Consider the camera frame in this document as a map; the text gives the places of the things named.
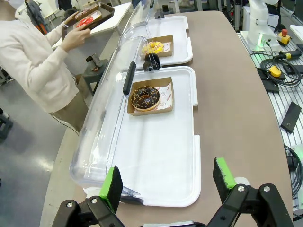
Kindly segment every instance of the sweater sleeve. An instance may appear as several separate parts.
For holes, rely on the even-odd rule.
[[[67,52],[58,47],[41,64],[33,65],[23,52],[21,44],[14,44],[1,48],[0,64],[22,87],[39,93],[58,71],[67,55]]]
[[[62,28],[64,25],[65,23],[62,22],[57,28],[53,29],[51,32],[45,35],[51,46],[56,44],[56,42],[58,42],[59,39],[62,37]]]

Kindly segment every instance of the black tray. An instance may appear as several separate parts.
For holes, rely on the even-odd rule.
[[[85,26],[83,30],[89,28],[90,30],[94,29],[98,25],[101,25],[103,22],[107,21],[108,19],[112,18],[115,13],[115,8],[104,4],[102,2],[94,2],[99,5],[99,11],[102,14],[102,17],[100,19],[96,19],[95,21],[91,22],[89,25]],[[65,38],[65,36],[74,29],[74,24],[77,23],[77,21],[72,21],[72,23],[69,23],[68,25],[63,26],[62,30],[62,39]]]

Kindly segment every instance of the black handle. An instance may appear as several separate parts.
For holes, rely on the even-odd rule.
[[[133,82],[133,78],[134,78],[134,72],[136,71],[136,67],[137,67],[137,65],[134,61],[132,61],[129,65],[125,83],[123,86],[123,93],[126,96],[129,95],[129,93],[131,91],[131,86],[132,86],[132,82]]]
[[[151,1],[151,4],[150,4],[150,8],[152,8],[152,7],[153,7],[154,3],[155,3],[155,1],[154,1],[154,0],[152,0],[152,1]]]

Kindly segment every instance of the yellow tool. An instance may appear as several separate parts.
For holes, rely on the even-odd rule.
[[[286,46],[290,41],[290,36],[287,34],[286,29],[282,29],[282,32],[278,34],[276,38],[282,46]]]
[[[268,71],[273,77],[280,77],[282,73],[277,66],[271,67]]]

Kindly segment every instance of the white sweater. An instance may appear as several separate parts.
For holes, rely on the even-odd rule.
[[[0,21],[0,66],[48,113],[64,108],[79,91],[63,63],[67,53],[52,50],[63,25],[43,35],[20,20]]]

